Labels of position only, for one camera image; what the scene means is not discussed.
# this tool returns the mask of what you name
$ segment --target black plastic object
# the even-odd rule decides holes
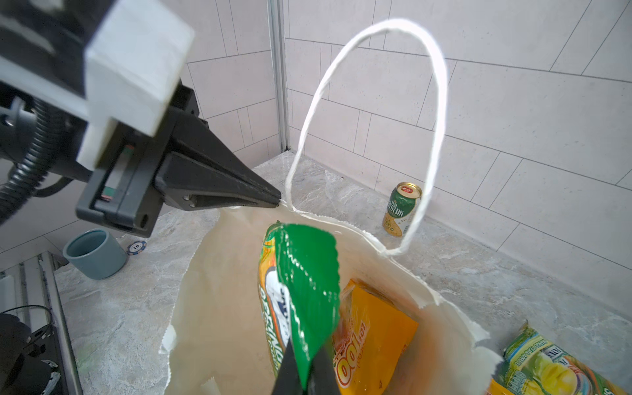
[[[173,107],[167,109],[153,138],[119,123],[77,202],[77,217],[125,233],[150,236],[162,208],[162,196],[154,188],[154,174],[181,114]],[[114,170],[122,155],[128,155],[126,162]],[[118,181],[109,195],[104,191],[113,171],[118,172]]]
[[[0,157],[20,163],[28,152],[37,131],[35,114],[20,97],[27,95],[0,83],[0,95],[6,95],[8,104],[0,106]],[[83,139],[86,122],[66,114],[64,133],[49,170],[50,173],[87,182],[91,171],[75,161]]]
[[[27,153],[0,189],[0,225],[27,202],[46,177],[65,132],[62,110],[36,100],[35,113],[37,128]]]
[[[279,205],[281,192],[248,169],[197,117],[180,116],[170,144],[155,177],[167,204],[181,210]]]
[[[198,114],[193,90],[180,85],[156,136],[119,124],[77,217],[148,237],[163,201],[181,210],[278,206],[281,192],[241,163]]]
[[[281,368],[277,376],[272,395],[340,395],[340,389],[334,375],[334,367],[331,357],[325,347],[321,347],[312,360],[312,369],[307,382],[307,391],[303,391],[301,380],[298,378],[298,369],[294,357],[292,342],[283,354]]]
[[[3,0],[0,16],[8,22],[0,26],[0,53],[83,97],[85,48],[113,3],[114,0]]]

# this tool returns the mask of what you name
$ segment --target poker chip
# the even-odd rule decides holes
[[[128,245],[127,255],[137,255],[141,253],[145,249],[146,246],[147,246],[147,243],[144,242],[143,240],[136,240],[132,244]]]

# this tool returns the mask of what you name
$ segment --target green snack package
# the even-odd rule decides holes
[[[289,339],[307,388],[312,359],[338,325],[340,276],[336,239],[307,225],[276,222],[259,259],[258,288],[274,374]]]
[[[516,395],[627,395],[528,323],[505,349],[501,379]]]

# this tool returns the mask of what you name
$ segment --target white wall tile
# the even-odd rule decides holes
[[[206,117],[275,97],[269,52],[191,63],[189,70]]]
[[[320,82],[320,43],[285,40],[285,71],[289,89],[316,92]]]
[[[385,21],[389,18],[391,12],[391,0],[375,0],[375,9],[373,11],[373,23]],[[384,49],[384,39],[386,33],[373,35],[369,41],[369,48]]]
[[[182,72],[180,73],[180,79],[182,80],[182,85],[193,89],[193,93],[195,94],[195,100],[197,100],[199,103],[200,101],[197,98],[197,91],[195,90],[195,86],[193,85],[193,79],[191,78],[191,72],[189,71],[188,64],[185,64],[185,66],[182,68]],[[199,109],[199,110],[200,110],[200,114],[198,116],[204,119],[204,113],[202,112],[202,109]]]
[[[380,170],[378,163],[309,134],[305,145],[305,155],[362,185],[371,189],[375,187],[377,173]]]
[[[217,7],[207,0],[164,0],[164,4],[195,30],[188,62],[226,56]]]
[[[268,144],[268,156],[270,159],[277,155],[281,155],[281,140],[279,135],[274,135],[265,139]]]
[[[617,185],[632,190],[632,170],[626,174],[625,177],[617,183]]]
[[[11,161],[0,158],[0,185],[4,184],[9,176],[9,170],[13,166]]]
[[[373,115],[364,156],[425,179],[431,145],[431,131]],[[446,137],[435,185],[470,200],[497,155],[498,151]]]
[[[632,82],[632,7],[628,5],[584,75]]]
[[[499,251],[632,315],[632,270],[522,224]]]
[[[191,73],[189,72],[189,66],[187,64],[182,67],[182,72],[180,73],[180,80],[182,80],[182,85],[189,87],[191,89],[195,89],[193,87],[193,79],[191,78]]]
[[[50,174],[41,188],[59,179]],[[85,183],[73,181],[66,188],[47,198],[31,198],[0,226],[0,247],[5,250],[77,220],[75,206]]]
[[[46,237],[48,241],[50,241],[55,247],[57,247],[59,251],[63,252],[64,246],[66,246],[66,244],[70,240],[72,240],[76,236],[79,236],[80,234],[83,234],[93,229],[103,229],[109,232],[109,234],[111,234],[112,237],[114,238],[118,238],[125,234],[115,229],[105,228],[103,226],[99,226],[91,222],[83,221],[80,219],[78,221],[75,221],[71,224],[64,226],[63,228],[59,228],[50,233],[47,233],[44,235],[44,237]]]
[[[490,209],[632,269],[632,191],[525,159]]]
[[[244,147],[237,111],[227,112],[207,119],[209,128],[229,150],[235,152]]]
[[[581,74],[627,3],[628,0],[592,0],[551,70]]]
[[[283,37],[289,37],[289,0],[283,0]]]
[[[239,52],[237,51],[237,38],[235,37],[235,28],[233,25],[233,10],[231,10],[231,1],[216,0],[216,2],[217,12],[219,13],[219,23],[222,27],[222,36],[224,37],[226,56],[237,55]]]
[[[423,190],[423,182],[419,179],[386,166],[382,166],[380,169],[375,190],[389,196],[393,188],[404,181],[414,182]],[[502,242],[518,225],[516,221],[438,188],[432,192],[432,200],[427,215],[495,250],[502,245]]]
[[[296,128],[288,128],[289,134],[289,148],[296,152],[298,150],[298,138],[301,135],[301,131]]]
[[[268,143],[265,140],[261,140],[260,142],[236,151],[235,156],[252,169],[270,159],[268,156]]]
[[[250,117],[248,115],[248,108],[240,108],[237,110],[237,117],[239,117],[239,125],[241,128],[241,136],[243,137],[244,147],[254,143],[252,139],[252,129],[250,128]]]
[[[288,100],[288,126],[294,126],[294,107],[292,105],[292,90],[288,89],[286,95]]]
[[[393,0],[391,18],[409,18],[448,58],[548,70],[590,0]],[[388,33],[384,49],[425,54],[419,41]]]
[[[321,43],[320,45],[320,80],[325,75],[327,68],[331,64],[331,44]],[[327,84],[322,94],[323,99],[329,99],[329,84]]]
[[[265,0],[230,0],[240,54],[270,49],[268,6]]]
[[[41,236],[0,253],[0,270],[9,269],[20,262],[24,262],[25,260],[37,256],[45,251],[62,256],[61,251],[59,251],[57,247],[55,247],[45,237]]]
[[[500,152],[471,201],[489,208],[521,160],[520,157]]]
[[[632,168],[628,83],[459,61],[449,97],[451,136],[610,183]]]
[[[279,134],[276,99],[248,106],[248,115],[254,142]]]
[[[333,76],[329,98],[414,125],[431,76],[426,57],[356,49]]]
[[[358,117],[358,128],[356,129],[355,143],[353,144],[353,152],[358,155],[364,155],[367,147],[368,127],[371,125],[371,113],[360,111]]]
[[[302,127],[313,97],[293,92],[292,98],[294,125]],[[321,99],[312,119],[309,134],[353,151],[359,113],[360,111],[355,108]]]
[[[446,60],[447,66],[447,75],[448,79],[452,77],[454,73],[454,67],[456,66],[456,61]],[[419,119],[417,120],[417,126],[433,130],[435,121],[437,120],[437,94],[439,90],[437,89],[437,79],[432,74],[432,78],[430,79],[430,84],[428,85],[428,90],[426,91],[426,96],[423,100],[422,110],[419,113]],[[450,95],[448,95],[448,103],[447,106],[450,106],[449,103]]]
[[[289,0],[290,34],[294,39],[344,45],[371,25],[374,8],[375,0]]]

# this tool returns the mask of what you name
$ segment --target tile grout line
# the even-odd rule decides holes
[[[389,5],[389,17],[387,19],[391,19],[391,10],[393,8],[393,0],[391,0],[391,5]],[[384,47],[386,46],[386,35],[389,32],[384,32],[384,42],[382,43],[382,50],[384,50]]]
[[[202,111],[202,103],[200,102],[200,98],[197,97],[197,89],[195,89],[195,82],[193,81],[193,74],[191,74],[191,69],[189,68],[189,64],[186,64],[186,69],[189,71],[189,76],[191,77],[191,85],[193,85],[193,93],[195,93],[195,100],[198,102],[198,110],[202,115],[202,119],[204,119],[204,112]]]
[[[319,43],[320,41],[312,41],[312,40],[303,40],[303,39],[288,39],[288,40],[297,40],[297,41],[305,41],[305,42],[314,42],[314,43]],[[330,43],[330,42],[326,42],[325,44],[331,44],[333,46],[343,46],[343,44],[334,44],[334,43]],[[389,49],[376,49],[376,48],[364,48],[364,47],[360,47],[362,49],[369,49],[371,51],[384,51],[384,52],[392,52],[392,53],[396,53],[396,54],[404,54],[404,55],[412,55],[412,56],[421,56],[423,58],[429,58],[430,56],[428,55],[421,55],[421,54],[412,54],[409,52],[401,52],[401,51],[392,51]],[[599,77],[599,76],[593,76],[593,75],[584,75],[584,74],[572,74],[572,73],[564,73],[562,71],[549,71],[546,69],[535,69],[535,68],[529,68],[529,67],[522,67],[522,66],[510,66],[508,64],[498,64],[498,63],[488,63],[488,62],[479,62],[479,61],[474,61],[474,60],[468,60],[468,59],[456,59],[456,58],[445,58],[446,60],[453,60],[453,61],[462,61],[462,62],[468,62],[468,63],[477,63],[477,64],[486,64],[489,66],[498,66],[498,67],[507,67],[507,68],[515,68],[515,69],[521,69],[521,70],[530,70],[530,71],[542,71],[544,73],[552,73],[552,74],[561,74],[561,75],[570,75],[570,76],[578,76],[578,77],[584,77],[584,78],[594,78],[596,80],[606,80],[606,81],[615,81],[615,82],[624,82],[624,83],[632,83],[632,81],[625,81],[625,80],[617,80],[615,78],[606,78],[606,77]]]
[[[263,51],[255,51],[255,52],[247,52],[245,54],[237,54],[237,55],[227,55],[227,56],[220,56],[219,58],[210,58],[210,59],[201,59],[201,60],[194,60],[194,61],[190,61],[190,62],[186,62],[187,64],[192,64],[192,63],[199,63],[199,62],[207,62],[207,61],[211,61],[211,60],[219,60],[219,59],[226,59],[226,58],[234,58],[235,56],[246,56],[246,55],[252,55],[252,54],[260,54],[261,52],[270,52],[270,49],[264,49]]]
[[[231,5],[231,0],[228,0],[228,8],[231,10],[231,22],[233,22],[233,34],[235,35],[235,48],[237,48],[237,54],[240,54],[239,45],[237,44],[237,32],[235,31],[235,19],[233,18],[233,6]]]
[[[320,47],[318,48],[318,55],[318,78],[322,79],[322,43],[320,43]]]
[[[514,171],[511,172],[511,175],[509,176],[509,178],[507,179],[507,181],[505,181],[505,184],[502,186],[501,190],[498,192],[498,195],[496,195],[496,197],[494,198],[494,200],[492,201],[492,204],[489,205],[488,209],[491,210],[491,207],[494,205],[494,202],[496,201],[496,199],[498,199],[498,196],[501,195],[501,192],[503,189],[505,189],[505,186],[507,185],[507,183],[509,182],[509,180],[511,180],[511,178],[513,177],[513,174],[516,172],[516,170],[518,170],[518,168],[520,167],[520,164],[522,163],[522,161],[525,160],[525,158],[520,159],[520,161],[518,162],[518,165],[516,166],[516,168],[514,169]]]
[[[274,137],[274,136],[276,136],[276,135],[278,135],[278,133],[275,133],[275,134],[273,134],[272,136],[268,136],[268,137],[266,137],[266,138],[262,138],[261,140],[256,141],[256,142],[254,142],[254,143],[252,143],[252,144],[250,144],[250,145],[247,145],[246,147],[242,147],[242,148],[238,149],[237,151],[241,151],[241,150],[246,149],[246,148],[248,148],[248,147],[252,147],[253,145],[255,145],[255,144],[257,144],[257,143],[260,143],[260,142],[262,142],[262,141],[264,141],[264,140],[267,140],[267,139],[268,139],[268,138],[270,138],[270,137]]]
[[[398,172],[398,173],[401,173],[401,174],[405,175],[406,177],[410,177],[410,178],[413,178],[413,179],[415,178],[415,177],[413,177],[413,176],[409,176],[408,174],[402,173],[401,171],[395,170],[395,169],[393,169],[393,168],[391,168],[391,167],[389,167],[389,166],[386,166],[386,165],[384,165],[384,164],[380,164],[380,166],[384,166],[384,167],[386,167],[387,169],[390,169],[390,170],[396,171],[396,172]],[[466,199],[464,199],[464,198],[460,197],[459,195],[455,195],[455,194],[453,194],[452,192],[449,192],[449,191],[443,190],[443,189],[439,188],[438,186],[434,186],[434,188],[436,188],[436,189],[438,189],[438,190],[440,190],[440,191],[443,191],[443,192],[445,192],[445,193],[448,193],[448,194],[450,194],[450,195],[452,195],[452,196],[454,196],[454,197],[456,197],[456,198],[458,198],[458,199],[462,199],[462,200],[464,200],[465,202],[467,202],[467,200],[466,200]],[[632,270],[632,269],[630,269],[629,267],[626,267],[626,266],[624,266],[624,265],[621,265],[621,264],[619,264],[619,263],[617,263],[617,262],[615,262],[615,261],[613,261],[613,260],[610,260],[610,259],[608,259],[608,258],[604,258],[604,257],[602,257],[601,255],[598,255],[598,254],[596,254],[596,253],[594,253],[594,252],[592,252],[592,251],[588,251],[588,250],[587,250],[587,249],[585,249],[585,248],[582,248],[582,247],[577,246],[577,245],[575,245],[575,244],[569,243],[568,241],[566,241],[566,240],[562,240],[562,239],[560,239],[559,237],[555,237],[555,236],[553,236],[552,234],[549,234],[549,233],[543,232],[543,231],[541,231],[541,230],[539,230],[539,229],[537,229],[537,228],[534,228],[533,226],[529,226],[529,225],[527,225],[527,224],[525,224],[525,223],[522,223],[522,222],[520,222],[520,221],[516,221],[515,219],[510,218],[510,217],[508,217],[508,216],[505,216],[504,214],[501,214],[501,213],[499,213],[498,211],[494,211],[494,210],[492,210],[492,209],[488,209],[488,208],[486,208],[486,207],[484,207],[484,206],[481,206],[480,204],[476,204],[476,203],[474,203],[474,202],[470,202],[470,203],[472,203],[473,205],[477,205],[477,206],[479,206],[481,209],[485,209],[485,210],[491,211],[491,212],[493,212],[494,214],[498,214],[498,215],[499,215],[499,216],[501,216],[501,217],[504,217],[504,218],[506,218],[506,219],[510,219],[510,220],[512,220],[512,221],[514,221],[514,222],[517,222],[517,223],[518,223],[518,225],[524,225],[524,226],[526,226],[526,227],[528,227],[528,228],[531,228],[531,229],[533,229],[533,230],[536,230],[536,231],[538,231],[538,232],[540,232],[540,233],[546,234],[547,236],[553,237],[554,239],[557,239],[557,240],[559,240],[559,241],[561,241],[561,242],[563,242],[563,243],[566,243],[566,244],[571,245],[571,246],[573,246],[573,247],[579,248],[580,250],[583,250],[583,251],[586,251],[586,252],[588,252],[588,253],[591,253],[592,255],[597,256],[597,257],[599,257],[599,258],[601,258],[601,259],[605,259],[605,260],[607,260],[608,262],[612,262],[613,264],[616,264],[616,265],[619,265],[619,266],[621,266],[621,267],[624,267],[625,269]]]
[[[236,109],[234,109],[234,110],[230,110],[230,111],[222,112],[221,114],[217,114],[217,115],[209,116],[208,118],[204,118],[204,120],[205,120],[205,121],[207,121],[207,120],[209,120],[209,119],[211,119],[211,118],[215,118],[216,116],[220,116],[220,115],[228,114],[229,112],[233,112],[233,111],[241,110],[242,108],[247,108],[247,107],[250,107],[250,106],[254,106],[255,104],[261,104],[261,103],[264,103],[264,102],[269,102],[270,100],[274,100],[274,99],[276,99],[276,97],[273,97],[273,98],[271,98],[271,99],[262,100],[262,101],[260,101],[260,102],[256,102],[256,103],[253,103],[253,104],[249,104],[249,105],[247,105],[247,106],[239,107],[239,108],[236,108]]]
[[[217,0],[215,0],[215,10],[217,11],[217,21],[219,22],[219,31],[222,32],[222,44],[224,44],[224,55],[228,55],[228,52],[226,51],[226,39],[224,38],[224,30],[222,29],[222,18],[219,17],[219,7],[217,6]]]
[[[377,188],[377,180],[380,179],[380,172],[382,171],[382,164],[380,163],[380,167],[377,170],[377,177],[375,178],[375,185],[373,187],[373,190],[375,190]]]
[[[377,0],[375,0],[373,2],[373,18],[371,19],[371,25],[373,25],[375,23],[375,7],[377,6]],[[368,47],[371,48],[371,40],[373,39],[373,36],[368,38]]]
[[[292,105],[292,127],[294,127],[294,91],[293,90],[291,90],[291,91],[292,91],[292,103],[291,103],[291,105]]]
[[[254,141],[255,136],[252,134],[252,122],[250,122],[250,111],[248,111],[248,107],[246,107],[246,115],[248,116],[248,126],[250,127],[250,138]]]
[[[605,260],[607,260],[608,262],[612,262],[612,263],[613,263],[613,264],[615,264],[615,265],[619,265],[619,266],[621,266],[621,267],[624,267],[625,269],[632,270],[632,269],[630,269],[629,267],[627,267],[627,266],[625,266],[625,265],[619,264],[619,263],[617,263],[617,262],[615,262],[615,261],[613,261],[613,260],[611,260],[611,259],[608,259],[608,258],[602,257],[601,255],[596,254],[596,253],[594,253],[594,252],[592,252],[592,251],[588,251],[586,248],[582,248],[582,247],[580,247],[580,246],[578,246],[578,245],[575,245],[575,244],[569,243],[569,242],[568,242],[568,241],[566,241],[566,240],[562,240],[562,239],[560,239],[559,237],[555,237],[555,236],[553,236],[552,234],[549,234],[549,233],[543,232],[543,231],[541,231],[541,230],[539,230],[539,229],[534,228],[533,226],[529,226],[529,225],[527,225],[527,224],[523,224],[522,222],[519,222],[519,223],[520,223],[521,225],[524,225],[524,226],[526,226],[526,227],[528,227],[528,228],[533,229],[534,231],[538,231],[538,232],[540,232],[540,233],[546,234],[547,236],[550,236],[550,237],[552,237],[552,238],[554,238],[554,239],[557,239],[557,240],[559,240],[559,241],[561,241],[561,242],[563,242],[563,243],[566,243],[566,244],[568,244],[568,245],[572,245],[573,247],[575,247],[575,248],[579,248],[580,250],[586,251],[587,253],[591,253],[592,255],[594,255],[594,256],[596,256],[596,257],[600,257],[601,259],[605,259]]]
[[[505,242],[506,242],[507,240],[509,240],[509,238],[510,238],[510,237],[511,237],[511,235],[512,235],[512,234],[516,231],[516,229],[518,228],[518,226],[520,226],[520,222],[518,222],[518,224],[516,225],[516,227],[514,228],[514,230],[512,230],[512,231],[511,231],[511,233],[509,234],[509,236],[507,236],[507,238],[505,239],[505,241],[503,241],[503,242],[502,242],[502,244],[501,244],[498,248],[496,248],[496,252],[498,252],[498,250],[500,250],[500,249],[501,249],[501,247],[505,244]]]
[[[476,188],[476,192],[474,192],[474,195],[472,195],[472,198],[470,199],[470,202],[472,201],[472,199],[474,199],[474,196],[476,196],[476,194],[478,193],[478,190],[480,189],[481,185],[483,185],[483,183],[485,182],[485,178],[487,178],[487,175],[489,174],[489,172],[492,170],[492,167],[494,167],[494,164],[496,163],[496,160],[498,160],[498,157],[501,155],[501,152],[498,151],[498,155],[496,155],[496,158],[494,159],[494,161],[492,162],[492,165],[489,166],[489,169],[487,170],[487,173],[485,173],[485,177],[483,177],[483,181],[480,182],[480,184],[478,185],[478,188]]]
[[[65,224],[64,226],[72,225],[72,224],[74,224],[74,223],[75,223],[75,222],[77,222],[77,221],[81,221],[81,220],[80,220],[79,218],[78,218],[78,219],[75,219],[73,222],[69,222],[69,223]],[[9,249],[7,249],[7,250],[4,250],[4,251],[0,252],[0,254],[5,253],[5,252],[7,252],[7,251],[11,251],[12,249],[14,249],[14,248],[18,248],[19,246],[24,245],[24,244],[26,244],[26,243],[30,243],[31,241],[33,241],[33,240],[35,240],[35,239],[39,239],[40,237],[44,237],[46,240],[48,240],[48,238],[46,237],[46,235],[47,235],[47,234],[49,234],[49,233],[53,233],[53,232],[55,232],[55,231],[58,231],[58,230],[60,230],[61,228],[63,228],[64,226],[60,226],[60,227],[58,227],[57,229],[53,229],[52,231],[46,232],[46,233],[44,233],[44,234],[41,234],[41,235],[39,235],[38,237],[32,238],[31,240],[27,240],[27,241],[25,241],[24,243],[20,243],[20,244],[18,244],[18,245],[16,245],[16,246],[13,246],[13,247],[11,247],[11,248],[9,248]]]
[[[454,73],[456,73],[456,67],[459,64],[459,61],[455,61],[454,62],[454,68],[452,69],[452,72],[450,73],[450,79],[448,79],[447,81],[447,86],[450,87],[450,83],[452,82],[452,77],[454,76]],[[434,131],[435,126],[437,126],[437,118],[435,117],[434,122],[432,123],[432,130]]]
[[[362,151],[362,157],[365,157],[364,154],[367,153],[368,134],[371,132],[371,120],[373,119],[373,114],[372,113],[369,113],[369,114],[371,115],[368,117],[367,138],[364,140],[364,151]]]
[[[358,142],[358,129],[360,128],[360,111],[358,111],[358,122],[356,123],[356,135],[353,138],[353,152],[355,152],[355,145]]]
[[[597,53],[599,52],[599,50],[601,49],[602,45],[604,44],[604,42],[608,39],[608,37],[610,36],[610,33],[612,33],[612,31],[614,30],[614,27],[617,25],[617,23],[619,23],[619,20],[621,19],[621,17],[623,16],[623,14],[626,12],[626,9],[628,8],[628,6],[630,5],[630,0],[628,0],[628,3],[626,4],[625,8],[623,8],[623,11],[621,12],[621,15],[619,15],[619,18],[617,18],[617,21],[614,22],[614,25],[612,26],[612,28],[610,29],[610,31],[608,32],[608,34],[605,36],[604,40],[601,42],[601,45],[599,45],[599,48],[597,48],[597,50],[595,51],[595,54],[593,55],[592,58],[590,58],[588,64],[586,65],[586,67],[584,67],[584,70],[581,72],[581,75],[583,76],[584,73],[586,72],[586,69],[588,68],[588,66],[590,66],[590,63],[592,62],[593,59],[595,59],[595,56],[597,56]]]
[[[239,122],[239,129],[241,132],[241,142],[243,143],[243,146],[246,147],[246,139],[243,138],[243,126],[241,125],[241,119],[239,117],[239,111],[237,111],[237,121]]]
[[[430,84],[432,83],[432,77],[434,76],[434,71],[430,74],[430,81],[428,81],[428,87],[426,88],[426,94],[423,96],[422,107],[419,108],[419,115],[417,116],[417,123],[419,125],[419,119],[422,117],[423,105],[426,103],[426,97],[428,97],[428,91],[430,90]]]
[[[332,143],[332,142],[328,142],[328,141],[327,141],[327,140],[325,140],[324,138],[320,138],[320,137],[318,137],[318,136],[314,136],[314,135],[311,135],[311,134],[309,134],[309,133],[307,133],[307,136],[305,137],[305,145],[306,145],[306,146],[307,146],[307,137],[314,137],[314,138],[318,138],[319,140],[321,140],[321,141],[323,141],[323,142],[325,142],[325,143],[331,144],[331,145],[333,145],[333,146],[335,146],[335,147],[338,147],[338,148],[340,148],[340,149],[342,149],[342,150],[345,150],[345,151],[347,151],[347,152],[351,152],[353,155],[357,155],[357,156],[359,156],[359,157],[361,157],[361,158],[364,158],[364,159],[366,159],[366,160],[368,160],[368,161],[370,161],[370,162],[373,162],[373,163],[375,163],[375,164],[382,165],[380,162],[375,162],[373,159],[369,159],[369,158],[364,157],[364,156],[362,156],[362,155],[360,155],[360,154],[356,154],[355,152],[353,152],[353,151],[349,151],[348,149],[346,149],[346,148],[344,148],[344,147],[341,147],[341,146],[339,146],[339,145],[336,145],[336,144],[334,144],[334,143]]]
[[[294,90],[294,89],[290,89],[290,90],[293,90],[294,92],[298,92],[298,93],[303,94],[303,95],[309,95],[309,96],[311,96],[310,94],[306,94],[306,93],[300,92],[299,90]],[[332,103],[339,104],[339,105],[341,105],[341,106],[345,106],[345,107],[353,108],[353,109],[356,109],[356,110],[360,110],[360,111],[368,112],[369,114],[377,115],[377,116],[380,116],[380,117],[382,117],[382,118],[390,119],[391,121],[395,121],[395,122],[403,123],[404,125],[414,126],[415,128],[423,129],[423,130],[425,130],[425,131],[430,131],[430,132],[434,133],[434,130],[431,130],[431,129],[426,129],[426,128],[422,127],[422,126],[413,125],[412,123],[408,123],[408,122],[400,121],[399,119],[389,118],[389,117],[387,117],[387,116],[380,115],[380,114],[374,114],[374,113],[372,113],[372,112],[370,112],[370,111],[366,111],[366,110],[359,109],[359,108],[356,108],[356,107],[351,107],[351,106],[349,106],[349,105],[347,105],[347,104],[342,104],[342,103],[339,103],[339,102],[334,102],[333,100],[327,100],[327,101],[332,102]],[[470,143],[470,144],[478,145],[479,147],[483,147],[483,148],[487,148],[487,149],[490,149],[490,150],[494,150],[494,151],[502,152],[503,154],[507,154],[507,155],[511,155],[511,156],[516,156],[516,157],[519,157],[520,159],[526,159],[526,160],[528,160],[528,161],[535,162],[535,163],[538,163],[538,164],[541,164],[541,165],[544,165],[544,166],[553,167],[554,169],[561,170],[561,171],[566,171],[567,173],[571,173],[571,174],[575,174],[576,176],[580,176],[580,177],[585,177],[585,178],[588,178],[588,179],[592,179],[592,180],[594,180],[594,181],[598,181],[598,182],[600,182],[600,183],[604,183],[604,184],[608,184],[608,185],[616,186],[616,187],[618,187],[618,188],[622,188],[622,189],[625,189],[625,190],[628,190],[628,191],[630,190],[630,189],[625,188],[625,187],[623,187],[623,186],[621,186],[621,185],[616,185],[616,184],[613,184],[613,183],[609,183],[608,181],[604,181],[604,180],[602,180],[602,179],[598,179],[598,178],[594,178],[594,177],[591,177],[591,176],[587,176],[587,175],[585,175],[585,174],[576,173],[576,172],[574,172],[574,171],[572,171],[572,170],[568,170],[568,169],[564,169],[564,168],[561,168],[561,167],[553,166],[552,164],[548,164],[548,163],[544,163],[544,162],[536,161],[535,159],[531,159],[531,158],[523,157],[523,156],[520,156],[519,154],[512,154],[511,152],[503,151],[503,150],[498,149],[498,148],[488,147],[488,146],[483,145],[483,144],[481,144],[481,143],[477,143],[477,142],[472,142],[472,141],[469,141],[469,140],[465,140],[464,138],[461,138],[461,137],[457,137],[457,136],[454,136],[454,135],[448,135],[448,134],[446,134],[446,137],[455,138],[455,139],[457,139],[457,140],[461,140],[461,141],[466,142],[466,143]]]
[[[621,181],[623,181],[623,179],[624,179],[624,178],[625,178],[628,174],[630,174],[630,171],[632,171],[632,169],[630,169],[630,170],[629,170],[629,171],[628,171],[628,172],[627,172],[627,173],[626,173],[623,177],[621,177],[621,179],[620,179],[619,181],[617,181],[617,183],[616,183],[615,185],[616,185],[616,186],[619,186],[619,185],[617,185],[617,184],[619,184]]]
[[[288,36],[289,37],[283,37],[284,39],[289,39],[292,37],[292,31],[289,29],[291,25],[292,24],[289,22],[289,0],[288,0]]]
[[[62,254],[64,253],[64,252],[63,252],[63,249],[64,249],[63,247],[62,247],[62,248],[61,248],[61,250],[60,250],[60,249],[59,249],[59,248],[58,248],[58,247],[57,247],[57,246],[56,246],[56,245],[55,245],[55,244],[54,244],[51,240],[49,240],[49,239],[48,239],[48,237],[46,237],[46,235],[45,235],[45,234],[43,234],[43,235],[42,235],[42,237],[43,237],[43,238],[45,238],[45,239],[46,239],[46,241],[48,241],[50,244],[52,244],[52,246],[53,246],[53,247],[57,248],[57,250],[58,250],[59,252],[61,252]]]
[[[588,2],[588,5],[586,6],[586,9],[584,9],[584,12],[581,14],[580,19],[577,21],[577,24],[575,25],[575,27],[573,28],[573,31],[571,32],[571,35],[568,36],[568,38],[566,39],[566,42],[564,43],[564,45],[562,46],[562,50],[559,51],[559,54],[557,54],[557,57],[555,58],[555,60],[553,61],[553,64],[551,65],[551,67],[549,68],[549,71],[553,70],[553,66],[555,66],[555,63],[557,62],[557,60],[559,59],[559,56],[562,54],[562,52],[564,52],[564,48],[566,48],[566,44],[568,44],[568,42],[571,40],[571,37],[573,36],[573,33],[575,33],[575,29],[577,29],[577,26],[580,25],[581,20],[584,18],[584,15],[586,14],[586,11],[588,11],[588,7],[590,7],[590,5],[592,4],[592,0],[590,0]]]

